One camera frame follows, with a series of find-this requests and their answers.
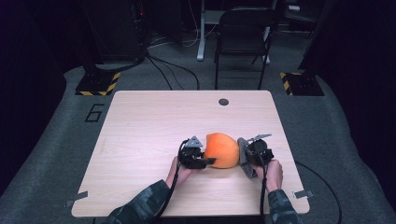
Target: person's arm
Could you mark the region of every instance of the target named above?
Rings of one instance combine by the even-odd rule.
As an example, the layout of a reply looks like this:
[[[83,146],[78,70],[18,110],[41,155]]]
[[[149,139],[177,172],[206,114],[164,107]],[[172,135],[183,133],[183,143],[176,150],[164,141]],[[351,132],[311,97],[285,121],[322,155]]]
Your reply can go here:
[[[253,167],[260,181],[264,178],[262,167]],[[266,189],[270,206],[271,219],[275,224],[301,224],[303,223],[294,210],[285,191],[282,189],[283,170],[277,160],[268,164]]]
[[[143,189],[130,202],[114,209],[106,219],[106,223],[114,224],[146,224],[151,223],[160,212],[175,176],[177,157],[174,157],[168,177],[165,181],[159,180]],[[195,170],[180,166],[176,187],[180,186]]]

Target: wire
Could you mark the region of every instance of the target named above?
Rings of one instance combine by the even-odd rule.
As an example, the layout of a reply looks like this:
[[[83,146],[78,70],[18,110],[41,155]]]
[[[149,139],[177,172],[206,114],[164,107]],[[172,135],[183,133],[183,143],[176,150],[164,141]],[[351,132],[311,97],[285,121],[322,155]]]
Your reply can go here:
[[[151,41],[150,41],[150,43],[149,43],[150,47],[153,46],[153,45],[157,45],[158,43],[161,44],[162,41],[165,40],[165,38],[166,38],[166,37],[164,37],[164,36],[159,36],[159,35],[158,35],[158,37],[152,37],[152,39],[151,39]]]
[[[221,1],[220,10],[223,10],[223,7],[224,7],[224,0]],[[212,29],[211,29],[209,32],[207,32],[207,34],[205,35],[205,38],[206,38],[207,36],[209,36],[209,35],[213,32],[213,30],[215,30],[216,27],[217,27],[217,25],[214,25],[214,26],[212,27]]]
[[[264,201],[265,201],[265,189],[267,187],[268,164],[265,165],[265,162],[262,159],[259,150],[255,147],[254,147],[254,150],[256,150],[257,156],[260,158],[260,162],[262,164],[262,169],[264,171],[263,179],[262,179],[262,194],[260,196],[260,216],[262,217],[262,223],[265,224],[266,221],[265,221],[265,214],[264,214]]]
[[[194,45],[194,44],[197,42],[197,40],[199,39],[199,38],[198,38],[198,36],[199,36],[199,34],[198,34],[198,25],[197,25],[197,21],[195,20],[194,13],[192,12],[191,0],[189,0],[189,8],[190,8],[190,12],[191,12],[192,19],[194,20],[196,36],[195,36],[195,39],[192,41],[191,44],[189,44],[189,45],[183,45],[183,47],[186,47],[186,48],[191,47],[192,45]]]
[[[295,161],[296,164],[303,166],[305,169],[309,170],[310,172],[312,172],[314,175],[316,175],[317,177],[319,177],[324,183],[325,185],[329,188],[329,190],[332,192],[332,196],[334,197],[335,201],[337,202],[337,206],[338,206],[338,220],[337,223],[341,224],[342,218],[343,218],[343,210],[341,209],[341,204],[340,201],[337,197],[337,195],[335,194],[334,190],[332,189],[332,187],[330,186],[330,184],[317,172],[315,172],[314,170],[312,170],[311,168],[309,168],[308,166],[300,163],[299,161]]]
[[[182,149],[183,145],[185,145],[189,140],[190,140],[190,139],[184,140],[184,141],[180,144],[180,147],[178,148],[178,151],[180,151],[180,150]],[[176,183],[177,183],[178,170],[179,170],[179,169],[180,169],[180,160],[178,159],[178,156],[177,156],[177,166],[176,166],[175,176],[174,176],[174,179],[173,179],[173,182],[172,182],[172,187],[171,187],[171,189],[169,190],[169,193],[168,193],[168,195],[167,195],[167,197],[166,197],[165,202],[163,203],[163,207],[161,208],[161,211],[157,214],[157,216],[154,218],[154,220],[158,220],[158,219],[161,217],[161,215],[163,214],[163,212],[164,212],[165,209],[166,209],[166,206],[168,206],[169,201],[171,200],[173,191],[175,190],[175,186],[176,186]]]
[[[166,65],[166,63],[163,63],[163,62],[161,62],[161,61],[157,61],[157,62],[161,63],[163,66],[167,67],[167,68],[169,69],[169,71],[171,71],[172,76],[174,77],[174,79],[175,79],[177,85],[178,85],[182,90],[184,90],[184,88],[183,88],[183,87],[180,85],[180,83],[178,82],[178,80],[177,80],[177,78],[176,78],[176,75],[175,75],[175,72],[174,72],[168,65]]]
[[[182,42],[183,43],[187,43],[187,42],[196,42],[195,40],[183,40]],[[160,42],[160,43],[151,43],[150,44],[150,46],[148,47],[148,49],[153,49],[153,48],[157,48],[157,47],[160,47],[160,46],[162,46],[162,45],[168,45],[168,44],[176,44],[176,42],[175,41],[173,41],[173,40],[168,40],[167,42]]]
[[[163,75],[163,78],[165,79],[166,83],[168,84],[169,89],[172,91],[172,90],[173,90],[173,89],[172,89],[172,86],[171,86],[171,84],[169,83],[168,79],[166,78],[165,74],[163,73],[163,70],[161,70],[161,68],[160,68],[157,64],[155,64],[154,61],[152,61],[152,59],[151,59],[151,57],[150,57],[149,55],[146,55],[146,57],[147,57],[147,58],[151,61],[151,63],[161,72],[161,74]]]
[[[173,65],[174,67],[183,69],[183,70],[187,71],[188,73],[192,74],[193,77],[195,78],[195,81],[196,81],[196,84],[197,84],[197,90],[200,90],[200,82],[198,80],[198,77],[190,69],[187,69],[185,67],[182,67],[182,66],[174,64],[174,63],[169,63],[169,62],[164,61],[164,60],[162,60],[160,58],[157,58],[155,56],[151,56],[151,55],[149,55],[149,53],[147,53],[146,57],[148,57],[149,59],[154,59],[154,60],[156,60],[158,62],[161,62],[161,63],[167,63],[167,64],[170,64],[170,65]]]

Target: human hand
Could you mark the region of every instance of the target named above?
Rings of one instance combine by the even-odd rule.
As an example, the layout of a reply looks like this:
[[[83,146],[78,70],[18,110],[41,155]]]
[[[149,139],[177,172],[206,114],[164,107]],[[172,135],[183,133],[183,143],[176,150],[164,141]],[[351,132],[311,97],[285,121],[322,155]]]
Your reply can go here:
[[[264,179],[264,170],[261,166],[252,166],[252,168],[256,171],[257,177],[262,180]],[[267,167],[267,182],[266,188],[268,192],[271,192],[276,189],[282,189],[282,181],[283,181],[283,170],[282,165],[277,160],[271,160],[268,163]]]
[[[177,168],[177,157],[174,157],[174,159],[172,161],[171,168],[169,170],[168,177],[165,180],[165,183],[169,188],[172,187],[172,183],[173,183],[173,180],[175,177],[176,168]],[[187,169],[183,165],[180,165],[180,168],[178,169],[178,178],[177,178],[177,182],[176,182],[176,188],[178,186],[182,185],[189,178],[189,176],[191,174],[197,173],[199,171],[200,170]]]

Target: gray carpet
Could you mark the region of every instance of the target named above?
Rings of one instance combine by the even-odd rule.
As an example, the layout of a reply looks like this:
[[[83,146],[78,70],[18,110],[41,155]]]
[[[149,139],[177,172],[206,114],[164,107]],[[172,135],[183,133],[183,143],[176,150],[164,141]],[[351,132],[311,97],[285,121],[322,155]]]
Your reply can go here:
[[[319,173],[336,192],[343,223],[396,223],[396,215],[374,174],[359,158],[343,110],[329,86],[318,78],[324,97],[288,96],[285,93],[279,73],[298,72],[307,43],[306,35],[277,33],[270,53],[271,63],[266,68],[262,84],[263,90],[273,94],[292,154],[295,160]],[[190,69],[198,77],[201,90],[213,90],[215,45],[214,40],[206,41],[203,62],[196,61],[198,43],[188,48],[166,44],[148,51],[153,56]],[[254,91],[261,65],[250,66],[251,59],[229,60],[232,62],[221,61],[219,89]],[[172,89],[196,90],[195,79],[189,73],[171,67],[175,72],[173,77],[168,68],[159,66]],[[75,95],[75,87],[83,75],[82,68],[64,74],[67,79],[64,98],[34,151],[1,197],[1,223],[92,223],[89,218],[73,217],[71,209],[65,208],[64,203],[78,192],[113,94]],[[121,72],[115,88],[115,91],[120,90],[169,90],[169,87],[157,68],[145,60],[137,67]],[[99,104],[96,109],[103,111],[99,121],[84,122],[94,104]],[[338,207],[329,188],[312,172],[297,167],[304,188],[315,193],[309,199],[309,213],[302,215],[304,223],[336,223]]]

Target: wooden table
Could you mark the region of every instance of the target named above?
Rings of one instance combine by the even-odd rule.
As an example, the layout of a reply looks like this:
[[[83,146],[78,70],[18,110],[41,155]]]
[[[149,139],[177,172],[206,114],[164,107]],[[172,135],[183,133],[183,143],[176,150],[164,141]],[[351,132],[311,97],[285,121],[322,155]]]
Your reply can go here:
[[[219,104],[225,98],[229,104]],[[196,135],[226,133],[235,140],[260,133],[284,170],[283,189],[298,213],[306,198],[286,135],[269,91],[118,91],[106,115],[74,203],[75,217],[106,217],[148,185],[167,177],[181,142]],[[261,184],[237,165],[208,167],[177,188],[163,216],[242,216],[260,213]],[[264,211],[268,213],[268,200]]]

